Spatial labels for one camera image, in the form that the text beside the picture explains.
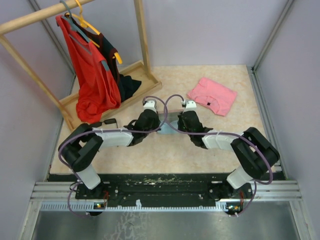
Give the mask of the pink glasses case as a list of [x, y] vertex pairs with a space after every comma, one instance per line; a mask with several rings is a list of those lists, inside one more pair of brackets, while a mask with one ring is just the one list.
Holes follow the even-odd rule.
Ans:
[[[168, 110], [167, 121], [175, 128], [178, 129], [178, 115], [183, 112], [183, 109], [172, 109]], [[163, 110], [158, 112], [159, 120], [163, 122], [165, 120], [165, 114]]]

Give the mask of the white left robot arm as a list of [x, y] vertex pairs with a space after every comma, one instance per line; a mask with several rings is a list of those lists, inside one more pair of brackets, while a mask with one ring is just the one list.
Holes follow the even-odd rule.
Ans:
[[58, 158], [68, 166], [78, 180], [86, 186], [86, 192], [97, 199], [103, 195], [104, 186], [92, 165], [101, 148], [131, 147], [143, 141], [160, 127], [155, 107], [146, 107], [137, 120], [117, 129], [102, 129], [81, 124], [58, 147]]

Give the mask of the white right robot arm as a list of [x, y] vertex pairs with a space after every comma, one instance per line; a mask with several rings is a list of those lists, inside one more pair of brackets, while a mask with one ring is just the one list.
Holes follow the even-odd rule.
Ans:
[[260, 181], [280, 159], [278, 150], [255, 127], [249, 127], [241, 135], [219, 132], [203, 126], [194, 110], [181, 112], [177, 125], [195, 146], [231, 151], [236, 155], [240, 166], [227, 176], [223, 185], [223, 192], [229, 198], [235, 198], [241, 187], [251, 180]]

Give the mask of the black sunglasses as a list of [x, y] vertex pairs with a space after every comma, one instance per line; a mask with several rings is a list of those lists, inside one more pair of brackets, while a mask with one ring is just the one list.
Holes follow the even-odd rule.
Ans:
[[91, 123], [89, 126], [91, 128], [100, 128], [102, 126], [107, 126], [107, 125], [115, 126], [116, 129], [118, 128], [118, 122], [115, 118], [109, 118], [103, 121]]

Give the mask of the pink folded t-shirt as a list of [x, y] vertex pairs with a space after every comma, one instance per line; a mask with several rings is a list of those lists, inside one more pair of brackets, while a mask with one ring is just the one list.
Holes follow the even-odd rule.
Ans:
[[222, 117], [229, 113], [237, 95], [236, 91], [206, 77], [187, 93], [189, 99]]

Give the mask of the dark navy garment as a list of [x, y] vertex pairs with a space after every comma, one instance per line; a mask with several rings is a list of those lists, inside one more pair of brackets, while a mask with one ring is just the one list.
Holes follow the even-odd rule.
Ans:
[[115, 53], [118, 53], [118, 50], [104, 37], [102, 33], [94, 34], [85, 29], [83, 29], [83, 32], [88, 38], [99, 45], [98, 50], [106, 59], [113, 79], [117, 83], [121, 96], [121, 102], [124, 102], [125, 100], [131, 98], [134, 93], [140, 88], [142, 82], [140, 80], [132, 79], [130, 75], [124, 76], [123, 74], [119, 73], [116, 59], [113, 59]]

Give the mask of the wooden clothes rack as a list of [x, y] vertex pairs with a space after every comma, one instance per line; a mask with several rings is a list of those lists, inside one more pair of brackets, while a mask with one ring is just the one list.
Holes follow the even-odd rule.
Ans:
[[[140, 81], [141, 85], [133, 96], [125, 101], [121, 101], [119, 88], [121, 80], [119, 77], [113, 78], [111, 61], [103, 57], [96, 44], [73, 22], [71, 9], [78, 6], [79, 3], [74, 0], [62, 0], [56, 5], [8, 21], [0, 26], [0, 43], [59, 108], [71, 132], [81, 124], [109, 119], [162, 87], [162, 83], [152, 74], [149, 64], [142, 1], [134, 1], [134, 7], [143, 60], [120, 71], [120, 74], [125, 77], [130, 76], [133, 80]], [[5, 37], [7, 33], [52, 16], [55, 17], [56, 24], [65, 38], [79, 84], [77, 93], [63, 99], [58, 99], [51, 92]]]

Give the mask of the red tank top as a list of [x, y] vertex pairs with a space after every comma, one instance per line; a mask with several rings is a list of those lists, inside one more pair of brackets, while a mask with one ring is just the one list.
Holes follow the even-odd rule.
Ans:
[[82, 122], [96, 123], [104, 112], [120, 107], [120, 91], [111, 71], [104, 69], [101, 61], [106, 59], [96, 45], [91, 41], [87, 43], [78, 32], [72, 31], [62, 16], [56, 16], [55, 20], [64, 36], [78, 78], [76, 113]]

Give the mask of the yellow clothes hanger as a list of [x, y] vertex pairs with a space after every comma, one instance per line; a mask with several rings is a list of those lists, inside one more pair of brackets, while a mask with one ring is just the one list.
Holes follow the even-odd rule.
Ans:
[[[89, 28], [91, 29], [93, 32], [95, 32], [97, 35], [99, 35], [101, 32], [98, 31], [92, 24], [90, 24], [89, 22], [87, 22], [85, 19], [84, 19], [84, 16], [83, 16], [83, 7], [82, 7], [82, 4], [80, 3], [79, 0], [75, 0], [77, 6], [79, 7], [79, 14], [74, 14], [74, 13], [69, 13], [68, 15], [72, 16], [73, 18], [75, 19], [78, 19], [79, 21], [79, 24], [81, 27], [83, 28]], [[122, 61], [122, 58], [121, 56], [119, 55], [118, 52], [116, 52], [113, 57], [113, 59], [116, 59], [117, 62], [122, 65], [123, 64], [123, 61]]]

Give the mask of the grey clothes hanger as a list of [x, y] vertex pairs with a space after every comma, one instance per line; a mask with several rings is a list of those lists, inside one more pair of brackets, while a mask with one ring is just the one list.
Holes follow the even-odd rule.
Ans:
[[[80, 35], [87, 43], [89, 43], [89, 42], [95, 43], [95, 42], [92, 41], [90, 38], [88, 38], [88, 37], [86, 36], [86, 34], [85, 34], [79, 27], [77, 27], [77, 26], [74, 24], [74, 22], [73, 22], [73, 20], [72, 20], [72, 18], [71, 18], [71, 15], [72, 15], [71, 10], [70, 10], [70, 8], [68, 7], [68, 5], [66, 4], [66, 2], [64, 2], [63, 0], [60, 0], [59, 2], [64, 5], [64, 7], [66, 8], [67, 12], [69, 13], [69, 17], [62, 16], [62, 19], [66, 20], [66, 21], [69, 23], [71, 30], [74, 31], [74, 32], [79, 33], [79, 35]], [[109, 67], [108, 67], [108, 64], [107, 64], [106, 60], [102, 60], [102, 61], [101, 61], [101, 64], [102, 64], [102, 66], [104, 67], [104, 69], [105, 69], [106, 71], [109, 71], [109, 70], [110, 70]]]

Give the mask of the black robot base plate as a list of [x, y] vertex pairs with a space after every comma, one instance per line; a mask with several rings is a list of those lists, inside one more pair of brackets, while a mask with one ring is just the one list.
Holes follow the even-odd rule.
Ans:
[[88, 189], [74, 176], [51, 174], [48, 183], [65, 184], [66, 209], [102, 212], [223, 211], [237, 215], [256, 190], [250, 183], [232, 188], [225, 173], [102, 174], [101, 183]]

